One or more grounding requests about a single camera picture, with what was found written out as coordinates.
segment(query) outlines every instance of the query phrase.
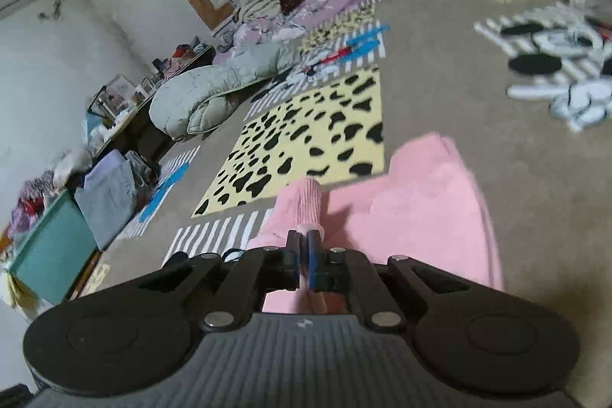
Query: metal screw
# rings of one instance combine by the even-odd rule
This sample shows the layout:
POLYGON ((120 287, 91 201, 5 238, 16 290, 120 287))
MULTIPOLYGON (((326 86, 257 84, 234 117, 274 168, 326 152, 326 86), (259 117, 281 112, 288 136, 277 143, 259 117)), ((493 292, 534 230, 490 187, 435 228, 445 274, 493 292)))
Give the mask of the metal screw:
POLYGON ((329 250, 329 262, 339 264, 344 261, 345 252, 347 250, 345 248, 331 248, 329 250))
POLYGON ((204 317, 204 323, 209 327, 227 327, 234 321, 234 315, 227 311, 211 311, 204 317))
POLYGON ((379 311, 374 313, 369 319, 379 327, 395 327, 402 321, 402 317, 393 311, 379 311))

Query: pink towel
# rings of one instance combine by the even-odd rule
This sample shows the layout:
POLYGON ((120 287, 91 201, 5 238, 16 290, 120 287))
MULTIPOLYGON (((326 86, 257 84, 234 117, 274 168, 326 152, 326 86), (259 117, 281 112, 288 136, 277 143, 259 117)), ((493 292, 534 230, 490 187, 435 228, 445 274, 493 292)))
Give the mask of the pink towel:
MULTIPOLYGON (((452 140, 439 134, 411 140, 397 149, 387 175, 323 196, 315 184, 304 179, 283 189, 270 219, 248 247, 284 246, 290 229, 305 233, 320 224, 325 247, 357 249, 374 263, 406 254, 479 284, 503 288, 484 198, 452 140)), ((299 300, 295 293, 271 293, 264 310, 308 311, 304 293, 299 300)), ((337 309, 325 301, 316 308, 337 309)))

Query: mickey mouse print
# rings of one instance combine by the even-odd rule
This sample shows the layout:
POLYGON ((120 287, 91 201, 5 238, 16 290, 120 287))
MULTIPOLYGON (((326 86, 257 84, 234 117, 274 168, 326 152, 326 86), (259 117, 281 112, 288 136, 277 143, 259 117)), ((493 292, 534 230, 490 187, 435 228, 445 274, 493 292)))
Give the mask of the mickey mouse print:
POLYGON ((474 29, 503 49, 508 68, 526 80, 508 86, 508 97, 549 101, 550 114, 574 132, 612 111, 612 33, 581 13, 558 3, 474 29))

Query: black and white striped mat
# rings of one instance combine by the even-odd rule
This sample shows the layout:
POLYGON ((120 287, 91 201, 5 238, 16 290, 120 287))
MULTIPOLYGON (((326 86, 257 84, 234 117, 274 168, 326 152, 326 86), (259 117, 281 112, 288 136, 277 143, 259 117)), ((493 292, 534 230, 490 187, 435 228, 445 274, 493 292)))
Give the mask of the black and white striped mat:
MULTIPOLYGON (((536 8, 511 17, 487 18, 483 22, 476 22, 474 30, 497 45, 508 57, 514 58, 519 54, 533 54, 537 52, 530 34, 504 38, 500 35, 500 32, 506 27, 530 21, 541 23, 546 28, 568 27, 585 23, 584 16, 579 12, 565 6, 565 4, 557 3, 555 6, 536 8)), ((536 76, 534 77, 534 83, 541 85, 546 85, 547 83, 568 85, 577 80, 599 78, 602 67, 602 62, 597 62, 587 57, 579 60, 563 58, 561 64, 561 70, 553 76, 536 76)))
POLYGON ((186 252, 192 258, 203 252, 223 254, 228 249, 245 249, 273 208, 221 217, 203 224, 181 227, 177 230, 161 266, 175 253, 186 252))

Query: striped mat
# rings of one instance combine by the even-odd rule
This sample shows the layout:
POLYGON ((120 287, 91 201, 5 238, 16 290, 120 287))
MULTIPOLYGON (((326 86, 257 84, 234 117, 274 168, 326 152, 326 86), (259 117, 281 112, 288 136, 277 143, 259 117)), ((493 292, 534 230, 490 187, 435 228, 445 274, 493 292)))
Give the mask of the striped mat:
MULTIPOLYGON (((347 40, 353 37, 356 37, 360 34, 364 34, 366 31, 373 30, 375 27, 380 28, 381 22, 380 20, 375 20, 373 23, 368 25, 362 25, 359 29, 353 31, 353 33, 345 34, 342 37, 339 37, 334 42, 330 44, 330 49, 334 52, 338 52, 342 47, 346 47, 347 40)), ((330 73, 320 74, 316 79, 310 79, 305 74, 303 77, 299 79, 295 83, 274 83, 271 82, 269 87, 273 88, 267 95, 258 101, 254 102, 247 115, 244 117, 244 121, 255 118, 258 114, 263 113, 264 111, 277 106, 284 102, 286 99, 293 97, 296 94, 304 92, 309 88, 314 88, 317 86, 325 85, 328 80, 335 79, 341 75, 349 73, 352 70, 358 70, 359 68, 363 68, 364 66, 368 66, 372 64, 376 59, 383 59, 387 57, 387 52, 385 50, 384 41, 383 41, 383 33, 378 33, 378 47, 372 49, 365 57, 359 57, 354 61, 348 61, 342 65, 336 65, 334 71, 330 73)))
POLYGON ((270 218, 273 208, 240 213, 208 221, 202 225, 181 227, 174 236, 161 266, 175 253, 186 252, 192 258, 203 252, 223 254, 229 249, 245 249, 262 225, 270 218))
MULTIPOLYGON (((512 17, 487 18, 483 22, 475 23, 474 30, 497 45, 508 57, 514 58, 519 54, 534 54, 538 52, 538 49, 531 40, 531 35, 503 37, 500 35, 500 32, 505 27, 529 21, 541 23, 547 28, 568 27, 570 25, 584 24, 584 17, 564 4, 557 3, 555 6, 524 11, 512 17)), ((540 85, 550 83, 569 85, 577 80, 599 78, 601 74, 601 62, 596 62, 587 57, 579 60, 563 58, 561 63, 562 68, 554 75, 550 77, 536 76, 534 77, 534 83, 540 85)))
MULTIPOLYGON (((165 182, 170 175, 172 175, 185 163, 191 163, 191 161, 195 158, 195 155, 198 154, 199 150, 200 146, 198 145, 197 147, 194 147, 189 151, 185 151, 183 154, 179 154, 178 156, 164 163, 164 165, 161 167, 161 172, 159 174, 159 180, 157 182, 157 185, 161 185, 163 182, 165 182)), ((142 210, 137 212, 136 215, 134 215, 134 217, 127 223, 125 227, 123 227, 123 230, 117 235, 117 237, 115 237, 115 240, 129 239, 130 237, 140 237, 141 235, 143 235, 145 233, 145 230, 149 226, 149 223, 151 223, 151 220, 154 218, 155 214, 158 212, 159 208, 166 199, 166 196, 172 190, 172 187, 174 187, 174 185, 171 185, 166 190, 163 197, 161 198, 161 201, 157 205, 157 208, 155 208, 153 213, 151 213, 151 216, 149 216, 145 221, 141 223, 140 214, 145 209, 143 208, 142 210)))

